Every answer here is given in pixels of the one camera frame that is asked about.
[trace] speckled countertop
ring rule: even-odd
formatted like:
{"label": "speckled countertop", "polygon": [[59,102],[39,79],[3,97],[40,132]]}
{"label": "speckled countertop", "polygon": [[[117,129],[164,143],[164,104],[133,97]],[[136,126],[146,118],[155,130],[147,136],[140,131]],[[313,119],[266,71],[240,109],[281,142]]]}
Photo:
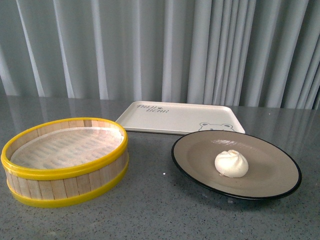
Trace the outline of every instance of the speckled countertop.
{"label": "speckled countertop", "polygon": [[[0,147],[33,126],[65,118],[115,121],[130,102],[0,96]],[[180,135],[128,132],[128,172],[109,192],[62,208],[15,200],[0,168],[0,239],[311,239],[320,236],[320,111],[231,107],[246,133],[287,152],[302,171],[293,194],[248,201],[183,175],[171,148]]]}

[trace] white bun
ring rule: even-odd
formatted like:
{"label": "white bun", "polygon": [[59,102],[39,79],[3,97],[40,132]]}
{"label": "white bun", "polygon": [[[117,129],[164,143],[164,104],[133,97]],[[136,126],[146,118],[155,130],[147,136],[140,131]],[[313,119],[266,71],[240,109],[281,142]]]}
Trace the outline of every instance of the white bun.
{"label": "white bun", "polygon": [[249,170],[247,159],[236,150],[223,151],[214,160],[216,170],[229,178],[241,178]]}

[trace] bear illustration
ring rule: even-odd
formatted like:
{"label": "bear illustration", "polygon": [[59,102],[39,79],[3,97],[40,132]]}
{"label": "bear illustration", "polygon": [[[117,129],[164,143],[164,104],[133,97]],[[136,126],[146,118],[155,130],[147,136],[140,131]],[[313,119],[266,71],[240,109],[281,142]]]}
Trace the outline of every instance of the bear illustration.
{"label": "bear illustration", "polygon": [[199,131],[204,131],[204,130],[223,130],[223,131],[235,131],[233,129],[233,126],[231,124],[210,124],[207,122],[202,122],[200,123],[201,128]]}

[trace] gray plate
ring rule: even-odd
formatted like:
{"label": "gray plate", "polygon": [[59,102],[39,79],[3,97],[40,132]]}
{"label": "gray plate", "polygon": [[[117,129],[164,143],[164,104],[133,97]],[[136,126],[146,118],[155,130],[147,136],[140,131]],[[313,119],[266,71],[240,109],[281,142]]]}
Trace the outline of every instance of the gray plate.
{"label": "gray plate", "polygon": [[[221,176],[215,158],[230,149],[248,161],[245,176]],[[302,174],[296,162],[278,147],[243,133],[199,131],[178,139],[172,147],[176,166],[198,184],[223,195],[248,199],[278,199],[292,194],[301,184]]]}

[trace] curtain fold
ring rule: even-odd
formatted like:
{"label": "curtain fold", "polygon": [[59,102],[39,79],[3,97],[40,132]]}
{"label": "curtain fold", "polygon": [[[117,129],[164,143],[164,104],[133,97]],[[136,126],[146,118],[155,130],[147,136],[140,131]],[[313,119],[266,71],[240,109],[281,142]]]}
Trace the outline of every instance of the curtain fold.
{"label": "curtain fold", "polygon": [[0,94],[318,109],[319,0],[2,0]]}

